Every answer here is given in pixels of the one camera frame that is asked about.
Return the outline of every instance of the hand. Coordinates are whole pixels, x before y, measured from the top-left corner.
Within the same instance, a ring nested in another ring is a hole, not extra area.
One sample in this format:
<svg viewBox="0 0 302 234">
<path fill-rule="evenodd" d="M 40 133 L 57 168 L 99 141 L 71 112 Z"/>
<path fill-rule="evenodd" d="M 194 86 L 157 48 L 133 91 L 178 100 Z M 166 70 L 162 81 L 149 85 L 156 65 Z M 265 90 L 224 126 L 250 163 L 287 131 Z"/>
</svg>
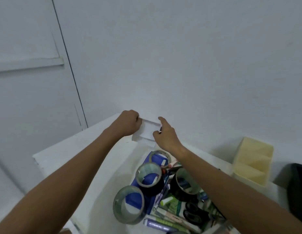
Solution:
<svg viewBox="0 0 302 234">
<path fill-rule="evenodd" d="M 173 155 L 175 151 L 179 150 L 183 146 L 176 135 L 175 129 L 171 127 L 166 119 L 159 117 L 159 120 L 162 123 L 161 132 L 154 131 L 153 137 L 161 149 Z"/>
<path fill-rule="evenodd" d="M 118 134 L 120 137 L 132 135 L 139 130 L 142 123 L 142 119 L 139 118 L 139 113 L 130 110 L 123 111 L 121 115 L 110 125 L 110 129 L 113 133 Z"/>
</svg>

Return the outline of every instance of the black tape roll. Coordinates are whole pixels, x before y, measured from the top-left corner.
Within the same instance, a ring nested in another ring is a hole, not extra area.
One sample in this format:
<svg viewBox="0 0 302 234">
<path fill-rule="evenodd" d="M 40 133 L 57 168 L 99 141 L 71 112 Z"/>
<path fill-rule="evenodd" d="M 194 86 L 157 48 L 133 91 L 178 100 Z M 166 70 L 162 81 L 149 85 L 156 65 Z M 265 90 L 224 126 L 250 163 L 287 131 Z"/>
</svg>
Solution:
<svg viewBox="0 0 302 234">
<path fill-rule="evenodd" d="M 178 178 L 185 179 L 192 188 L 191 192 L 186 192 L 182 189 L 177 181 Z M 193 199 L 197 199 L 197 194 L 200 192 L 200 186 L 194 181 L 194 179 L 188 174 L 184 168 L 180 168 L 170 182 L 170 191 L 172 195 L 182 202 L 188 202 Z"/>
<path fill-rule="evenodd" d="M 151 185 L 144 185 L 142 181 L 145 176 L 151 173 L 156 173 L 158 175 L 155 183 Z M 162 170 L 156 163 L 144 163 L 142 164 L 136 172 L 136 181 L 139 185 L 139 189 L 145 196 L 152 197 L 159 194 L 164 188 L 164 179 L 162 176 Z"/>
</svg>

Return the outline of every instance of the white table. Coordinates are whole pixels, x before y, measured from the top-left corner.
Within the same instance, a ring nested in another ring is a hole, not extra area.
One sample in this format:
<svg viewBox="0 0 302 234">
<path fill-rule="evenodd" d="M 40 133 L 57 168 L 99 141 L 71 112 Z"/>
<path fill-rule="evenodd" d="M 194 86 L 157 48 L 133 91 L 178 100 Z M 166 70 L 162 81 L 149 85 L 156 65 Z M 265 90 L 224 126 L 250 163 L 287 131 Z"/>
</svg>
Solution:
<svg viewBox="0 0 302 234">
<path fill-rule="evenodd" d="M 115 114 L 98 124 L 81 131 L 35 155 L 37 165 L 44 177 L 53 173 L 72 157 L 94 141 L 119 114 Z M 183 143 L 188 149 L 223 172 L 231 173 L 231 164 L 214 157 L 191 145 Z M 146 156 L 154 149 L 131 140 L 131 136 L 122 138 L 110 151 L 91 183 L 84 199 L 71 217 L 84 233 L 163 233 L 147 228 L 142 224 L 124 225 L 119 223 L 112 212 L 114 196 L 122 187 L 131 184 L 134 174 Z M 286 190 L 269 183 L 265 195 L 288 209 Z"/>
</svg>

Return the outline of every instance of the forearm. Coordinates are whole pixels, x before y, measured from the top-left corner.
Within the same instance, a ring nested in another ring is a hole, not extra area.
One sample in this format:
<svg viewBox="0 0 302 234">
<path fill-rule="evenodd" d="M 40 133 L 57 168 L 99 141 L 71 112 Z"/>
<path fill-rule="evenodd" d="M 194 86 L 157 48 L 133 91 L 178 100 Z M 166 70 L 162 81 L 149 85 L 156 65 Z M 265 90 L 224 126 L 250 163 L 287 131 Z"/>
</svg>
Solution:
<svg viewBox="0 0 302 234">
<path fill-rule="evenodd" d="M 0 233 L 58 233 L 121 137 L 110 128 L 32 189 L 0 223 Z"/>
<path fill-rule="evenodd" d="M 277 203 L 184 148 L 172 154 L 241 233 L 302 233 L 302 223 Z"/>
</svg>

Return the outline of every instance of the right hand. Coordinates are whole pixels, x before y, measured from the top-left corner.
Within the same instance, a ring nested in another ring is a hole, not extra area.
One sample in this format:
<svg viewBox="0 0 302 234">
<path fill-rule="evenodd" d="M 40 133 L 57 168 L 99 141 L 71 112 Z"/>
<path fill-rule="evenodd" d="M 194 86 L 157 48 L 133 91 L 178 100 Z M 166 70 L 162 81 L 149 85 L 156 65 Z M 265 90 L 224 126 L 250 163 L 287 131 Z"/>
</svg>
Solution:
<svg viewBox="0 0 302 234">
<path fill-rule="evenodd" d="M 182 144 L 176 135 L 175 129 L 171 127 L 166 119 L 159 117 L 159 120 L 162 123 L 162 130 L 161 132 L 154 131 L 153 137 L 161 149 L 173 155 L 175 151 L 178 151 L 180 148 L 182 148 Z"/>
</svg>

